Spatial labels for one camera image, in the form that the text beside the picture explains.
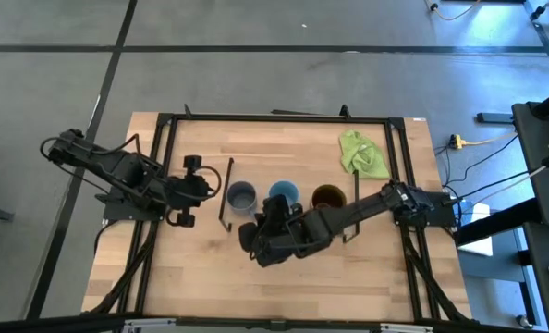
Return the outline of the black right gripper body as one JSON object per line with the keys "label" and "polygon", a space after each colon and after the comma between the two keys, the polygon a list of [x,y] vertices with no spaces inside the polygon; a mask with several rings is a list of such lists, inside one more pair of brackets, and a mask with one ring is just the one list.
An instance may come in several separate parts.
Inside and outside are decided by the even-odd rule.
{"label": "black right gripper body", "polygon": [[260,267],[281,264],[298,250],[301,221],[301,216],[283,222],[273,222],[268,216],[257,216],[254,259]]}

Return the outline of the black extrusion crossbeam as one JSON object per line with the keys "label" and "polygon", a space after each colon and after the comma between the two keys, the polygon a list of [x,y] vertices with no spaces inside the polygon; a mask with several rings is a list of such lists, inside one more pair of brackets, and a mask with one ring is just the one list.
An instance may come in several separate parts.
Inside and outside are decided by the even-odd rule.
{"label": "black extrusion crossbeam", "polygon": [[410,323],[389,321],[318,321],[286,319],[226,319],[200,317],[146,317],[137,313],[80,314],[0,322],[0,333],[134,333],[151,327],[241,327],[285,332],[291,329],[367,330],[372,333],[549,333],[549,331],[421,319]]}

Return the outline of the black desk foot bar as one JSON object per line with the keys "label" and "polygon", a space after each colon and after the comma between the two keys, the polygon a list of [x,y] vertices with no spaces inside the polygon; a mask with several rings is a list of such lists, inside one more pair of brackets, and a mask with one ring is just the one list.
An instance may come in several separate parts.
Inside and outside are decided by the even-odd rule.
{"label": "black desk foot bar", "polygon": [[455,241],[456,245],[465,245],[521,227],[524,223],[541,222],[539,204],[533,198],[461,227],[455,234]]}

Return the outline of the white box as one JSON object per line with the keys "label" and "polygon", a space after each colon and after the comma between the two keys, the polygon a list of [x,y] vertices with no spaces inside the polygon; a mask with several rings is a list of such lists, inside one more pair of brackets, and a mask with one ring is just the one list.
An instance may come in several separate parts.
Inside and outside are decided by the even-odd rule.
{"label": "white box", "polygon": [[[490,206],[488,204],[478,203],[471,208],[466,207],[466,211],[462,213],[461,225],[467,226],[477,220],[488,217],[490,214]],[[493,241],[491,237],[477,240],[465,245],[460,245],[457,248],[467,253],[478,254],[486,257],[492,257],[494,254]]]}

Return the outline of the dark flat floor bracket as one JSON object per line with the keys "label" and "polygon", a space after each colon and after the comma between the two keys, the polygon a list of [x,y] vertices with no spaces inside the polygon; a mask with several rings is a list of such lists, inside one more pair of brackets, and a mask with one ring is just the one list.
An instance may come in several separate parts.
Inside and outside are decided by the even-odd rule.
{"label": "dark flat floor bracket", "polygon": [[514,122],[512,114],[505,113],[478,113],[476,121],[484,124],[508,125]]}

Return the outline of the grey ceramic mug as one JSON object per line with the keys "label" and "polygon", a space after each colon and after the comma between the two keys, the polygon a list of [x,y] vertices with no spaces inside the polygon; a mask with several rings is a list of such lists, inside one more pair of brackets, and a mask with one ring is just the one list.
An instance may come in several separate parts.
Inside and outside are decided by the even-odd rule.
{"label": "grey ceramic mug", "polygon": [[234,182],[226,192],[226,201],[236,214],[254,214],[257,205],[256,190],[247,181]]}

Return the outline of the wooden shelf with black legs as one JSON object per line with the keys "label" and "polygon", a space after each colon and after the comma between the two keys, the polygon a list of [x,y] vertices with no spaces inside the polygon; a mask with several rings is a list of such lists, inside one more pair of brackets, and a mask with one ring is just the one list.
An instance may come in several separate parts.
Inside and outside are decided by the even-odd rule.
{"label": "wooden shelf with black legs", "polygon": [[[311,207],[313,191],[324,184],[336,185],[345,193],[347,202],[359,198],[359,173],[348,174],[341,166],[306,164],[306,165],[258,165],[240,157],[231,157],[224,175],[219,220],[223,226],[232,230],[245,222],[250,222],[253,215],[262,210],[262,201],[268,198],[268,190],[279,180],[293,182],[299,189],[299,203],[305,210]],[[257,194],[257,205],[254,214],[236,214],[226,201],[226,192],[231,184],[247,181],[253,185]]]}

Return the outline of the olive brown ceramic mug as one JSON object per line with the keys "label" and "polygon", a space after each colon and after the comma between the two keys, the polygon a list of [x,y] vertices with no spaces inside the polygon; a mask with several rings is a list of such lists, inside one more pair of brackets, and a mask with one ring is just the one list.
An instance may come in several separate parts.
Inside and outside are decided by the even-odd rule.
{"label": "olive brown ceramic mug", "polygon": [[311,196],[311,207],[340,208],[347,204],[347,198],[336,185],[324,184],[317,187]]}

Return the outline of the green microfibre cloth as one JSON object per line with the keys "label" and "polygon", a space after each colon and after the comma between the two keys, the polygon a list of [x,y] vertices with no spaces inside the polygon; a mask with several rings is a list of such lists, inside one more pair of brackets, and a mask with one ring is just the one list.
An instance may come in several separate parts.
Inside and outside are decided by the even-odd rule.
{"label": "green microfibre cloth", "polygon": [[349,129],[339,136],[339,145],[340,164],[349,174],[357,171],[360,179],[390,178],[381,149],[368,137]]}

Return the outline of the blue ceramic mug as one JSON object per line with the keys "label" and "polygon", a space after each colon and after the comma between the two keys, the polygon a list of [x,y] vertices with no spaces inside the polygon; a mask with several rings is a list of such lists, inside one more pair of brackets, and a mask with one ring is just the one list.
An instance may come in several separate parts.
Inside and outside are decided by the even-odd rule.
{"label": "blue ceramic mug", "polygon": [[293,182],[288,180],[279,180],[270,187],[268,196],[274,197],[276,195],[283,195],[288,205],[299,202],[299,189]]}

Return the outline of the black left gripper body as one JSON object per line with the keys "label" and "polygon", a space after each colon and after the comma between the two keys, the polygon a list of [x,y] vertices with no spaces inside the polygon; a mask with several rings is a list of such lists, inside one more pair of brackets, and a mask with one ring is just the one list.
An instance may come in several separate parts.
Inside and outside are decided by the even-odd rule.
{"label": "black left gripper body", "polygon": [[210,198],[209,184],[202,176],[187,175],[185,178],[168,177],[165,184],[165,199],[170,208],[199,207]]}

